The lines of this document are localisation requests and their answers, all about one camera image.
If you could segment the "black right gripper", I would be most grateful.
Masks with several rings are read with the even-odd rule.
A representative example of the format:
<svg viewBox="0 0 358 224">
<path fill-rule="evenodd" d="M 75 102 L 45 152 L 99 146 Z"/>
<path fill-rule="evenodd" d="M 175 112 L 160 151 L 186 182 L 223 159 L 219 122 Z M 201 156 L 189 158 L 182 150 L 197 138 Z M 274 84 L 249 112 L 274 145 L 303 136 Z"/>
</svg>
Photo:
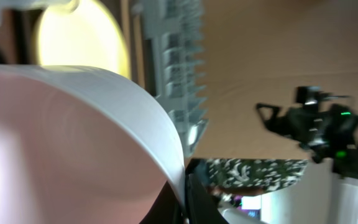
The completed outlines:
<svg viewBox="0 0 358 224">
<path fill-rule="evenodd" d="M 289 108 L 283 117 L 279 117 L 280 106 L 257 103 L 257 114 L 264 127 L 281 133 L 285 138 L 297 141 L 302 149 L 313 149 L 327 145 L 323 137 L 323 118 L 303 108 Z"/>
</svg>

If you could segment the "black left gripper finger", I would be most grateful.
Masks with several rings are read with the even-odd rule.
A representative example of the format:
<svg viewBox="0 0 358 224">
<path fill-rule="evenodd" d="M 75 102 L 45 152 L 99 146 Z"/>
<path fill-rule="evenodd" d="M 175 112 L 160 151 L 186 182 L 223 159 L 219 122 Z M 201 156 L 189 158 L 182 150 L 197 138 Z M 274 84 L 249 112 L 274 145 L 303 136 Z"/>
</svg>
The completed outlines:
<svg viewBox="0 0 358 224">
<path fill-rule="evenodd" d="M 186 176 L 185 199 L 190 224 L 228 224 L 194 174 Z"/>
</svg>

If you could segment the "pink bowl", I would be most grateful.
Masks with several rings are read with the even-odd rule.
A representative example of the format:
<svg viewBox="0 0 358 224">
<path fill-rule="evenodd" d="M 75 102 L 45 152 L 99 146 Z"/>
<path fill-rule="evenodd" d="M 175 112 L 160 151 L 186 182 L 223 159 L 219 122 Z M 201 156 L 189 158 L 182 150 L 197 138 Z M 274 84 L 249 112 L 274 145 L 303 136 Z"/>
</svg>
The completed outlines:
<svg viewBox="0 0 358 224">
<path fill-rule="evenodd" d="M 183 205 L 184 183 L 174 124 L 131 80 L 0 65 L 0 223 L 139 223 L 165 184 Z"/>
</svg>

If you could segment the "wooden chopstick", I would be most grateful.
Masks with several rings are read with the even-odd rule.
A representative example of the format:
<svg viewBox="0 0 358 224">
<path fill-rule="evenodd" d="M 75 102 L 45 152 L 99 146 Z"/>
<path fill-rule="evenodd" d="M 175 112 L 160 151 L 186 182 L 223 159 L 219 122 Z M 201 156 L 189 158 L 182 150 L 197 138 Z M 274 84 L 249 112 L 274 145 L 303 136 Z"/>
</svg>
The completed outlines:
<svg viewBox="0 0 358 224">
<path fill-rule="evenodd" d="M 142 38 L 142 26 L 141 16 L 136 15 L 133 18 L 134 28 L 134 43 L 135 43 L 135 57 L 137 62 L 137 77 L 140 87 L 145 89 L 145 69 L 144 69 L 144 53 L 143 53 L 143 38 Z"/>
<path fill-rule="evenodd" d="M 131 12 L 130 12 L 131 1 L 120 0 L 120 5 L 121 5 L 122 32 L 126 41 L 129 62 L 131 62 Z"/>
</svg>

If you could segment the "yellow plate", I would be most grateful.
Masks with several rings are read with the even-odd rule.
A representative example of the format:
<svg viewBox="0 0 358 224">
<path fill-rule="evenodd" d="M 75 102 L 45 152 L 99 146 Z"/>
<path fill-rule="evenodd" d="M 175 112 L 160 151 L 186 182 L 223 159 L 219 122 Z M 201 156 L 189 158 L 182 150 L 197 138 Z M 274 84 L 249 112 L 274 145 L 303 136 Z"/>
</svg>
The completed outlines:
<svg viewBox="0 0 358 224">
<path fill-rule="evenodd" d="M 46 8 L 35 26 L 35 57 L 39 65 L 89 66 L 132 78 L 123 33 L 102 1 Z"/>
</svg>

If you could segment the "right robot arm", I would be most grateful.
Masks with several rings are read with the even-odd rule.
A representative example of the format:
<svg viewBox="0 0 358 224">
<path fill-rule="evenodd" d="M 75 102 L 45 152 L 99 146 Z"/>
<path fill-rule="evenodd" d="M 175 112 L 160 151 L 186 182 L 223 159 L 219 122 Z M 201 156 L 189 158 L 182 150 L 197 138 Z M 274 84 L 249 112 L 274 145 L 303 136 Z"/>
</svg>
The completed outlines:
<svg viewBox="0 0 358 224">
<path fill-rule="evenodd" d="M 255 109 L 264 127 L 298 142 L 320 164 L 330 159 L 331 199 L 327 222 L 358 223 L 358 114 L 333 104 L 327 111 L 318 105 L 289 108 L 281 116 L 279 106 L 258 103 Z"/>
</svg>

